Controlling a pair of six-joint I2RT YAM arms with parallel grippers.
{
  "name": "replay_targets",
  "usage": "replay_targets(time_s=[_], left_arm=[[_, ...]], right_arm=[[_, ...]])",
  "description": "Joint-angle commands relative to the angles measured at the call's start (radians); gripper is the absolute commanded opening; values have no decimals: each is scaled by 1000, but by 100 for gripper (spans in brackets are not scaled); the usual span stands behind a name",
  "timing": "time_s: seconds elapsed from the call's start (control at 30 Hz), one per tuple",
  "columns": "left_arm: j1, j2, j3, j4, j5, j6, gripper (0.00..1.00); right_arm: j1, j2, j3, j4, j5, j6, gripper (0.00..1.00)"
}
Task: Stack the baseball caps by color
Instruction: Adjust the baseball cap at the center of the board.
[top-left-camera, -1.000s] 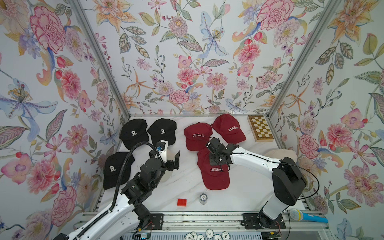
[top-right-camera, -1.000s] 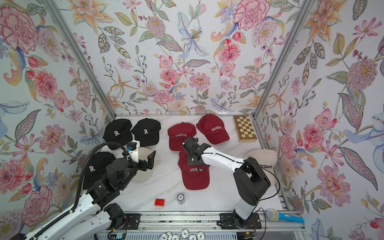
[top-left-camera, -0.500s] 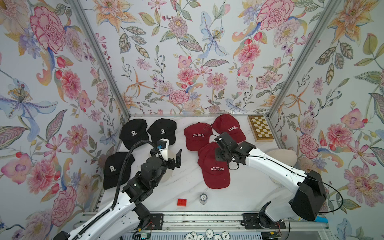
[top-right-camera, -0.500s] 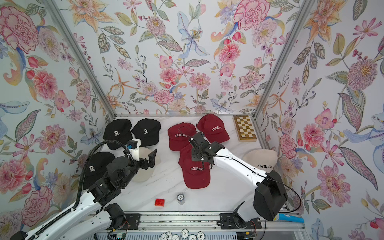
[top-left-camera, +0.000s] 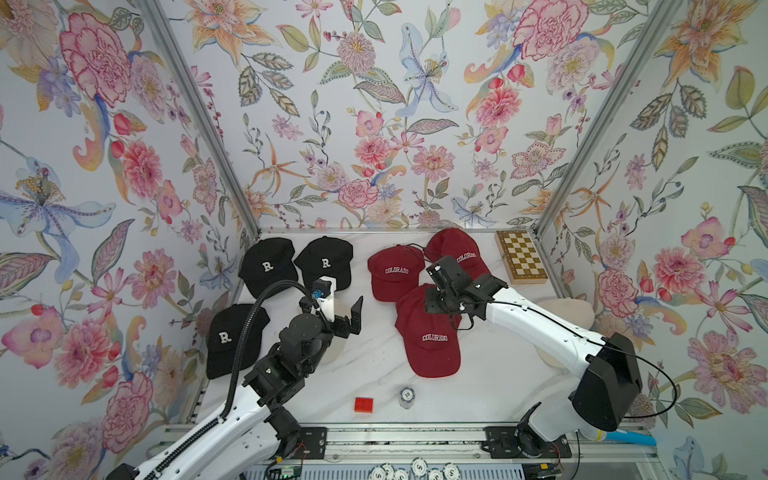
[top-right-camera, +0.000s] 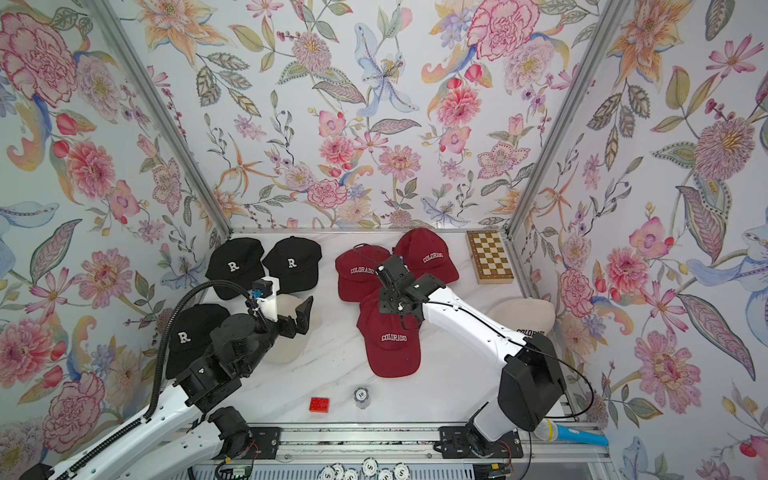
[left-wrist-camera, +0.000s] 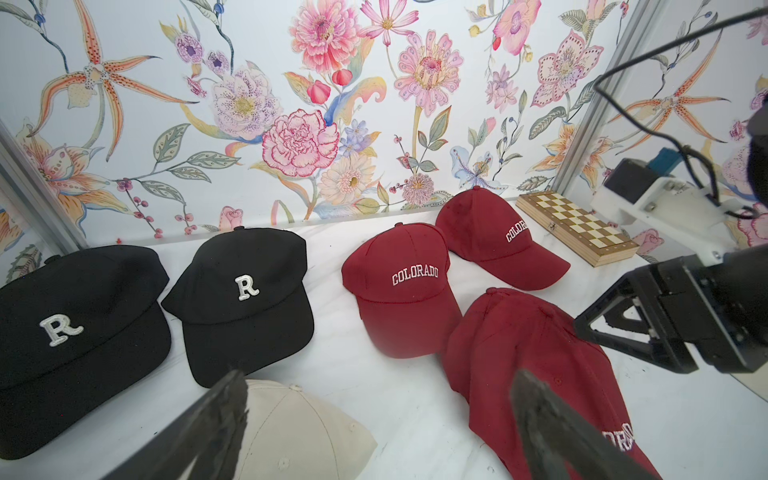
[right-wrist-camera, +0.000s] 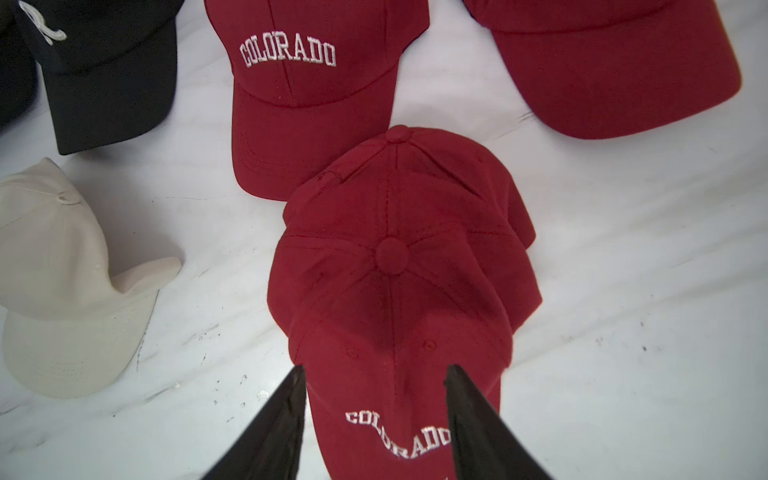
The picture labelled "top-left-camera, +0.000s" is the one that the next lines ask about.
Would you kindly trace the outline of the red cap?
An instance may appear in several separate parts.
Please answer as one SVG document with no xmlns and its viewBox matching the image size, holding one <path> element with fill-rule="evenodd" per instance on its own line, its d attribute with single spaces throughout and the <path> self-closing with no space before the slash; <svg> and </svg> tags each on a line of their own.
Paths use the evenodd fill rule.
<svg viewBox="0 0 768 480">
<path fill-rule="evenodd" d="M 424 248 L 424 255 L 430 262 L 436 262 L 444 256 L 453 257 L 473 279 L 490 274 L 477 243 L 459 228 L 446 228 L 437 232 Z"/>
<path fill-rule="evenodd" d="M 367 268 L 374 298 L 380 302 L 397 302 L 419 286 L 425 258 L 417 247 L 396 245 L 372 255 Z"/>
<path fill-rule="evenodd" d="M 420 285 L 397 301 L 395 328 L 412 371 L 423 378 L 444 378 L 460 369 L 459 340 L 449 315 L 426 311 L 429 288 Z"/>
</svg>

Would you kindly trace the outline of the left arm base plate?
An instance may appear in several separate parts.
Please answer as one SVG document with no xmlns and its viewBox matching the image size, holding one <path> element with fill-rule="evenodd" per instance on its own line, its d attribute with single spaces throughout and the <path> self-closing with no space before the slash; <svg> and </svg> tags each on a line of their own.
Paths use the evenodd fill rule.
<svg viewBox="0 0 768 480">
<path fill-rule="evenodd" d="M 297 432 L 278 436 L 278 447 L 270 460 L 323 460 L 328 444 L 327 427 L 301 426 Z"/>
</svg>

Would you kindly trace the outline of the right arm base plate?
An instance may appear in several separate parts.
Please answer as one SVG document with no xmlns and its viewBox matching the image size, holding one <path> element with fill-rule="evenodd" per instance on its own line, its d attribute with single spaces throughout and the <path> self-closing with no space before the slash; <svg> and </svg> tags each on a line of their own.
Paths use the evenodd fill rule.
<svg viewBox="0 0 768 480">
<path fill-rule="evenodd" d="M 487 426 L 481 449 L 492 459 L 569 459 L 573 456 L 565 436 L 553 442 L 539 438 L 531 429 L 515 425 Z"/>
</svg>

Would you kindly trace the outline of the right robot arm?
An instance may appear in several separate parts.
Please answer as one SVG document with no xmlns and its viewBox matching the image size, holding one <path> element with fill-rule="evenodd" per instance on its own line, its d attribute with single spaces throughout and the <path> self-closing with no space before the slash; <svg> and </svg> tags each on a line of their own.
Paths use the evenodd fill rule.
<svg viewBox="0 0 768 480">
<path fill-rule="evenodd" d="M 466 316 L 504 327 L 542 349 L 578 380 L 575 390 L 540 403 L 519 422 L 543 442 L 571 432 L 618 430 L 642 389 L 638 364 L 652 363 L 635 353 L 627 337 L 602 336 L 537 306 L 490 274 L 474 279 L 457 260 L 444 256 L 427 268 L 434 285 L 426 293 L 426 311 Z"/>
</svg>

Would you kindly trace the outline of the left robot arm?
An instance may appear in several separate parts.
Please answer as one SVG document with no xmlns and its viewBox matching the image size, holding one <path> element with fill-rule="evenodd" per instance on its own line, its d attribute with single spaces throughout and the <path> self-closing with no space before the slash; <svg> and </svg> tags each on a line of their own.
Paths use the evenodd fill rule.
<svg viewBox="0 0 768 480">
<path fill-rule="evenodd" d="M 121 464 L 110 478 L 225 479 L 296 451 L 301 426 L 285 405 L 317 370 L 334 338 L 360 333 L 363 302 L 357 300 L 349 315 L 339 316 L 333 279 L 323 277 L 312 289 L 291 280 L 283 284 L 301 292 L 301 312 L 245 376 L 239 374 L 245 344 L 238 344 L 223 405 L 153 458 L 137 467 Z"/>
</svg>

